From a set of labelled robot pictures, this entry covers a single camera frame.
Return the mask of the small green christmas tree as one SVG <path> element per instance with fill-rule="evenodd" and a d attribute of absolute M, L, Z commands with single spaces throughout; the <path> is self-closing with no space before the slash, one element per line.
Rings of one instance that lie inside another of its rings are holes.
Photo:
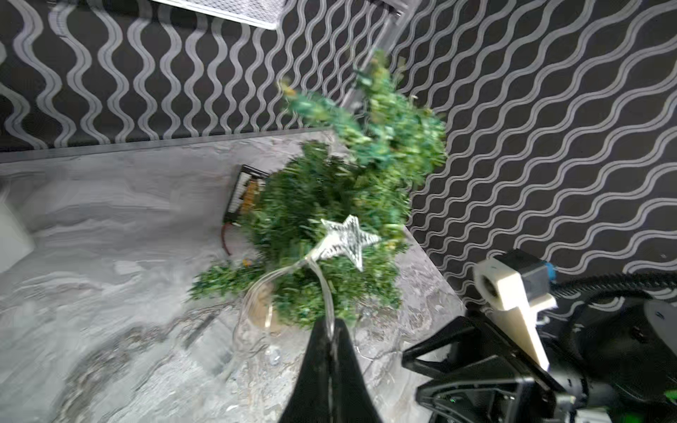
<path fill-rule="evenodd" d="M 358 112 L 317 93 L 283 86 L 287 109 L 307 123 L 330 128 L 345 151 L 334 153 L 322 141 L 303 143 L 297 157 L 266 179 L 238 220 L 254 257 L 201 272 L 190 298 L 244 294 L 264 274 L 293 264 L 317 246 L 326 220 L 354 216 L 364 231 L 380 237 L 363 250 L 361 267 L 342 255 L 321 260 L 319 272 L 303 268 L 279 278 L 273 284 L 275 317 L 287 325 L 312 326 L 324 315 L 322 280 L 330 286 L 341 319 L 354 321 L 369 304 L 400 306 L 396 261 L 409 247 L 409 195 L 446 162 L 445 125 L 433 111 L 398 92 L 382 53 L 357 74 L 356 86 L 362 94 Z"/>

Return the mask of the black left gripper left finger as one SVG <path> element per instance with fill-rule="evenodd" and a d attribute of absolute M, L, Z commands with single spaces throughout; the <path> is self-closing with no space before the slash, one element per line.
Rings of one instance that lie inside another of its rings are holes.
<path fill-rule="evenodd" d="M 326 323 L 314 324 L 300 372 L 279 422 L 330 422 L 330 342 Z"/>

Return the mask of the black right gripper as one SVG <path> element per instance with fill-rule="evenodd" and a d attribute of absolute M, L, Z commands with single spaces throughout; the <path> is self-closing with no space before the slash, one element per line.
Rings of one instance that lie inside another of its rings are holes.
<path fill-rule="evenodd" d="M 569 422 L 585 402 L 579 373 L 544 370 L 478 312 L 405 350 L 402 365 L 428 377 L 415 400 L 435 422 Z"/>

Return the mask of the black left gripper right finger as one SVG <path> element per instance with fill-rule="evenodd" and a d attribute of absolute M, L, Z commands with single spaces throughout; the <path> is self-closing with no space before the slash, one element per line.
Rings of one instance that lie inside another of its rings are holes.
<path fill-rule="evenodd" d="M 331 341 L 331 418 L 333 422 L 381 422 L 364 382 L 349 330 L 334 320 Z"/>

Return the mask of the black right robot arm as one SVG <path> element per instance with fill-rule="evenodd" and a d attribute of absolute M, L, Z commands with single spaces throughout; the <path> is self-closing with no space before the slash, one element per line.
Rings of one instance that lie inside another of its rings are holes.
<path fill-rule="evenodd" d="M 416 402 L 435 422 L 673 422 L 676 310 L 644 299 L 544 343 L 543 368 L 484 315 L 471 312 L 407 349 L 425 375 Z"/>

